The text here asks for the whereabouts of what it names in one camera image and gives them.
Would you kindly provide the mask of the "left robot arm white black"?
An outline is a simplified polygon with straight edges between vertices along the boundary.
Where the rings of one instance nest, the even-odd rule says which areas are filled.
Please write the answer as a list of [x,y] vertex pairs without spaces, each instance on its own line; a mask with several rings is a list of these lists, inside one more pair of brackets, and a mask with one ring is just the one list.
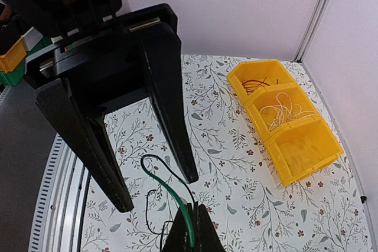
[[27,58],[25,81],[50,125],[120,212],[133,203],[104,118],[149,98],[188,183],[198,180],[184,120],[178,18],[167,4],[118,15],[122,0],[2,0],[55,44]]

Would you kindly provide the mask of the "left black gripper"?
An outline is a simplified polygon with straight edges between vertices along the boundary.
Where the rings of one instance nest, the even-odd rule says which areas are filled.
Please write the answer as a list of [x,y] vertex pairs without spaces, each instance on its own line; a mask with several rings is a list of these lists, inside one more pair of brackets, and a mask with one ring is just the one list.
[[167,4],[105,24],[70,51],[77,35],[27,60],[25,81],[50,125],[83,162],[119,212],[133,210],[102,113],[150,98],[174,159],[189,184],[198,181],[184,119],[178,18]]

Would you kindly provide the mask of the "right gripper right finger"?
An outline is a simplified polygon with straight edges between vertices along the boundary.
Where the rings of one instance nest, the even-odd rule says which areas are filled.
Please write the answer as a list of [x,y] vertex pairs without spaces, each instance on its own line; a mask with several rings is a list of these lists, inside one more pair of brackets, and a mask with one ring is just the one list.
[[196,225],[196,251],[225,252],[208,214],[207,208],[203,204],[198,206]]

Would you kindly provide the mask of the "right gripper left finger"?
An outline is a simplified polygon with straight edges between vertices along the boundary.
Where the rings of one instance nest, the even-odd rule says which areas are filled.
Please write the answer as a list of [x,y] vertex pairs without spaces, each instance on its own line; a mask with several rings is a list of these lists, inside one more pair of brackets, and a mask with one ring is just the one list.
[[161,249],[162,252],[192,252],[190,237],[184,216],[179,209],[171,224],[170,231]]

